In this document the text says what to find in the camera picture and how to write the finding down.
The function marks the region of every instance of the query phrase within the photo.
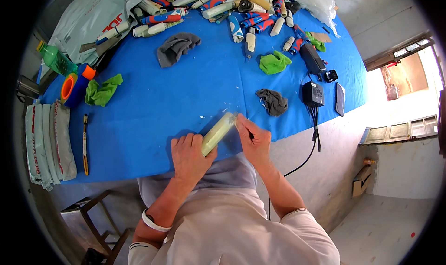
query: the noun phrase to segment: wooden chair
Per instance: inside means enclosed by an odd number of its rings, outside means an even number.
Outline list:
[[[116,227],[116,224],[110,217],[110,213],[105,208],[102,200],[109,193],[110,190],[106,190],[98,197],[95,197],[93,199],[86,197],[61,212],[62,218],[64,219],[68,228],[76,237],[81,246],[84,247],[85,251],[87,251],[88,248],[93,248],[96,251],[102,253],[107,259],[107,262],[105,264],[113,264],[115,262],[115,259],[118,256],[122,245],[125,243],[128,235],[130,234],[130,229],[128,228],[124,230],[123,234],[120,233],[120,231]],[[107,230],[102,235],[99,234],[92,220],[88,216],[88,210],[94,207],[97,203],[100,203],[100,205],[102,205],[103,210],[108,217],[108,220],[113,226],[116,234],[119,235],[119,240],[117,242],[106,242],[105,239],[112,232]]]

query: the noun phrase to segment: white wristband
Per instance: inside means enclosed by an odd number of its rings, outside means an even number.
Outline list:
[[[162,227],[159,225],[156,225],[152,220],[150,220],[147,215],[145,214],[145,212],[147,211],[148,208],[146,208],[143,212],[142,212],[142,221],[150,228],[158,230],[160,232],[168,232],[172,227]]]

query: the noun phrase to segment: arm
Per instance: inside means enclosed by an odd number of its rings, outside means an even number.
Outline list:
[[[217,147],[203,157],[202,142],[201,134],[187,134],[180,139],[172,139],[175,176],[146,211],[146,215],[151,216],[155,224],[162,227],[172,226],[178,209],[217,157]],[[145,242],[159,249],[166,236],[167,232],[150,228],[140,219],[133,235],[133,243]]]
[[[305,208],[299,193],[278,171],[269,158],[271,133],[239,114],[236,122],[246,159],[253,164],[265,183],[274,210],[282,219],[286,214]]]

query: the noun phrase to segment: hand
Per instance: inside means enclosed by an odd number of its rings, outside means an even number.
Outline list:
[[[175,167],[174,178],[193,186],[203,178],[217,157],[217,146],[204,157],[201,153],[202,142],[201,134],[187,134],[180,139],[172,139],[170,145]]]
[[[236,128],[239,131],[245,157],[253,164],[254,168],[258,170],[258,168],[270,165],[269,146],[271,145],[271,133],[259,128],[241,113],[237,116]]]

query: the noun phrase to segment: white shirt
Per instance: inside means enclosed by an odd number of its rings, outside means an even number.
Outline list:
[[[340,264],[339,252],[308,210],[268,221],[248,188],[193,191],[163,246],[130,245],[129,265]]]

